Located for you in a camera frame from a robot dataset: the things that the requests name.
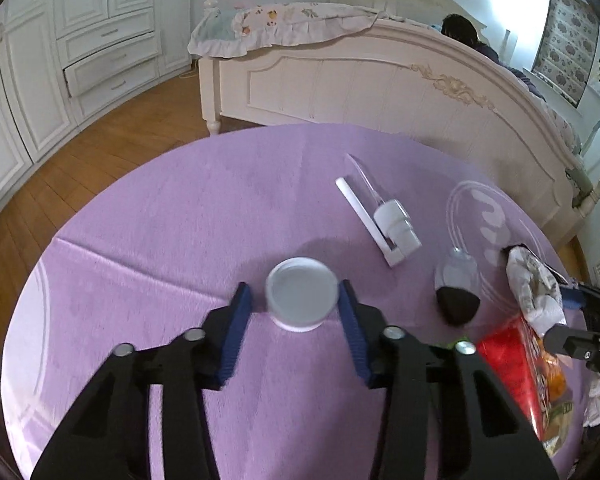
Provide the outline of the white round jar lid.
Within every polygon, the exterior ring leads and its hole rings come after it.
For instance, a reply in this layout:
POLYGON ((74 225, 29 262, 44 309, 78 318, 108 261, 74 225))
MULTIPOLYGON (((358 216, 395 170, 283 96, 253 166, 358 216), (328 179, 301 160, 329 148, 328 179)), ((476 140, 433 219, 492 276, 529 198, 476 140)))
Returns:
POLYGON ((338 278, 315 259, 290 258, 274 266, 264 292, 266 310, 277 326, 306 333, 320 326, 336 307, 338 278))

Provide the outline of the beige chip bag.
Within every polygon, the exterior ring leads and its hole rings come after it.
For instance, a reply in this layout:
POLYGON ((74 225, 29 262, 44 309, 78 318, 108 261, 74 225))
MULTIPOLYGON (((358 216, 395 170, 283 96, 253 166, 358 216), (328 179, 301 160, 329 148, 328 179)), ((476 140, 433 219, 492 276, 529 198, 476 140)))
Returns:
POLYGON ((544 451, 553 458, 567 441, 574 415, 572 390, 566 391, 555 401, 550 402, 548 419, 541 439, 544 451))

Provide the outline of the white crumpled plastic bag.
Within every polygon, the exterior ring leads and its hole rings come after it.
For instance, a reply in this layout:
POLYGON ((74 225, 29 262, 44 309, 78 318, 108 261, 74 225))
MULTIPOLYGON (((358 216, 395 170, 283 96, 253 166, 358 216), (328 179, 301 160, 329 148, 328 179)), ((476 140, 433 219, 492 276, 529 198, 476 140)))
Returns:
POLYGON ((550 269, 527 247, 507 247, 505 253, 509 288, 532 330, 543 338, 554 325, 566 325, 562 293, 550 269))

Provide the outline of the purple tablecloth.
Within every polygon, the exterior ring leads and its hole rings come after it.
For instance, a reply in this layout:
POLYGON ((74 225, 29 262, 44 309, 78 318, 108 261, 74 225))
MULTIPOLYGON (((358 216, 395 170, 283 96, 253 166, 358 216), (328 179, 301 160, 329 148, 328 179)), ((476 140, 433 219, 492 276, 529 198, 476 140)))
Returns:
POLYGON ((358 299, 430 344, 478 340, 518 310, 503 248, 559 258, 536 224, 474 167, 403 134, 351 125, 224 133, 167 152, 94 197, 53 237, 24 285, 2 359, 12 452, 28 476, 76 396, 117 344, 161 346, 225 306, 241 282, 254 311, 235 373, 206 396, 225 479, 365 479, 384 404, 355 374, 340 319, 293 334, 265 310, 270 271, 325 263, 358 299), (390 268, 335 181, 357 157, 411 216, 422 247, 390 268), (438 263, 478 263, 481 304, 442 318, 438 263))

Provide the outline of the white spray pump tube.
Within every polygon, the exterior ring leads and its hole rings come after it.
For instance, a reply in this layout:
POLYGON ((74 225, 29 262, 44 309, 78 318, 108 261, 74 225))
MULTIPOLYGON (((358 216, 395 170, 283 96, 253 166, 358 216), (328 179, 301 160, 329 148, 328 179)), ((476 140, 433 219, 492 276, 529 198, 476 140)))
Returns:
POLYGON ((352 176, 339 177, 335 183, 343 198, 362 222, 379 248, 385 262, 395 268, 422 247, 411 216, 395 198, 385 198, 362 162, 348 153, 346 161, 352 176))

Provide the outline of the floral window blind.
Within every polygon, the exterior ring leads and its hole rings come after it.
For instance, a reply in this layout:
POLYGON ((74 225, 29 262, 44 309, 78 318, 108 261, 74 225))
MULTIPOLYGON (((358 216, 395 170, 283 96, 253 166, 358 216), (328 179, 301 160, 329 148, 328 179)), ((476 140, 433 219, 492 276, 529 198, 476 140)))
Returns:
POLYGON ((600 20, 583 0, 550 0, 532 73, 571 106, 580 104, 600 34, 600 20))

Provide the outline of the person lying on bed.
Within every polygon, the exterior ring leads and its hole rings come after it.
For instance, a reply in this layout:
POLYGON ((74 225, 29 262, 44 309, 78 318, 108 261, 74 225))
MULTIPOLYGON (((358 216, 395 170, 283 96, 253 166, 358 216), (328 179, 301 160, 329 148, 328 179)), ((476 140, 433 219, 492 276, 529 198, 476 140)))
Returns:
POLYGON ((441 33, 444 36, 450 37, 461 44, 476 50, 495 64, 506 68, 506 70, 509 70, 519 80, 526 84, 529 89, 534 87, 532 81, 523 72, 516 68, 509 67, 500 61, 498 54, 478 38, 478 32, 477 29, 475 29, 474 24, 463 15, 456 13, 447 15, 442 21, 441 33))

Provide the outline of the white wardrobe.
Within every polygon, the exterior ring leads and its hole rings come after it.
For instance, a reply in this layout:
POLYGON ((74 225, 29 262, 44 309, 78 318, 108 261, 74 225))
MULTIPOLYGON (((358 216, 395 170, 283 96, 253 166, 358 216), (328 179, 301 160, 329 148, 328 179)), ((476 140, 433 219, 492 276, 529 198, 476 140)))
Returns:
POLYGON ((0 4, 0 211, 103 114, 190 65, 192 0, 0 4))

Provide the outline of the floral bed quilt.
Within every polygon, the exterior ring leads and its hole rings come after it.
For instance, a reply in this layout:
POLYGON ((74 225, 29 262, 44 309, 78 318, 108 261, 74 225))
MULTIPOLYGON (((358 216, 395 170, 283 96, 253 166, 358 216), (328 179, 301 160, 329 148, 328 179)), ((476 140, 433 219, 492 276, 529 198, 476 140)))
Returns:
POLYGON ((249 9, 207 12, 190 36, 195 58, 241 58, 260 49, 321 44, 370 29, 385 11, 345 3, 271 3, 249 9))

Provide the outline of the white carved bed frame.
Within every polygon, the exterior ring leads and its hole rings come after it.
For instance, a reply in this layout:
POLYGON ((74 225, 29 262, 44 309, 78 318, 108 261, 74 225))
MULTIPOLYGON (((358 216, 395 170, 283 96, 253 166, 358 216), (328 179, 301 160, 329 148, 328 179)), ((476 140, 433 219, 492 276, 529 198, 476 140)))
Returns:
POLYGON ((202 58, 201 114, 211 133, 230 117, 272 126, 351 124, 410 138, 470 162, 555 247, 600 201, 573 153, 576 137, 509 70, 442 36, 454 0, 334 0, 380 12, 370 29, 240 58, 202 58))

